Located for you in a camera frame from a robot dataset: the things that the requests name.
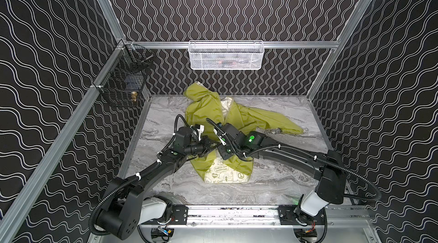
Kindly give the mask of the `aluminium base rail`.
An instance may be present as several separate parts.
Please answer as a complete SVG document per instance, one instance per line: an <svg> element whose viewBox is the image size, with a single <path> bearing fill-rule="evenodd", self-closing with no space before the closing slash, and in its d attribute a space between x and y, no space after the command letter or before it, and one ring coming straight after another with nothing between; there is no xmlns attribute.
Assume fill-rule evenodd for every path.
<svg viewBox="0 0 438 243"><path fill-rule="evenodd" d="M303 228L294 205L173 205L170 228Z"/></svg>

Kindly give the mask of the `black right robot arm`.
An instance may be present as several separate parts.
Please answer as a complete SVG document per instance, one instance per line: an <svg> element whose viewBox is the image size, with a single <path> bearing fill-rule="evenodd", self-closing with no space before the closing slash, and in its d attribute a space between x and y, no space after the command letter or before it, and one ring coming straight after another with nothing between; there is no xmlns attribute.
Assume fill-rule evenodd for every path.
<svg viewBox="0 0 438 243"><path fill-rule="evenodd" d="M378 201L382 197L379 188L360 174L341 164L337 152L311 152L281 143L266 134L251 131L247 134L231 124L216 125L213 132L221 141L220 149L241 160L265 159L288 165L318 181L314 190L301 197L296 214L316 216L329 204L341 205L344 198L359 201ZM347 175L356 177L373 191L370 196L355 196L345 193Z"/></svg>

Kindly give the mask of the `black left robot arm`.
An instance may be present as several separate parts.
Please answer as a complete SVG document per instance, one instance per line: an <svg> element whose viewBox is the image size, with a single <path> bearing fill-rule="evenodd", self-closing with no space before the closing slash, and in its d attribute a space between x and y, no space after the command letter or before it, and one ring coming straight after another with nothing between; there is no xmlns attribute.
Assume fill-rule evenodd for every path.
<svg viewBox="0 0 438 243"><path fill-rule="evenodd" d="M154 221L167 225L172 222L172 203L163 197L147 197L147 193L185 163L216 148L217 142L202 136L197 128L179 128L157 153L153 164L130 177L115 178L109 183L103 198L90 214L90 232L125 240L143 223Z"/></svg>

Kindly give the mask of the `lime green printed jacket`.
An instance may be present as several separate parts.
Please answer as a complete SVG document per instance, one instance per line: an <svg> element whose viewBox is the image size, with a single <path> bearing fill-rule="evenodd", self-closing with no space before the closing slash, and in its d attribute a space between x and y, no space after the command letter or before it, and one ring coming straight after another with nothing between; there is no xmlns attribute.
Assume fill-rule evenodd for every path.
<svg viewBox="0 0 438 243"><path fill-rule="evenodd" d="M231 97L221 99L217 92L213 92L201 83L191 84L184 96L192 101L185 111L188 124L204 126L203 135L211 140L219 138L208 124L207 118L216 123L229 123L244 134L257 129L281 130L287 135L299 135L303 129L283 114L246 107L235 102ZM253 161L243 161L236 155L230 159L220 159L218 149L207 153L206 156L194 159L191 164L205 183L233 184L246 183L253 172Z"/></svg>

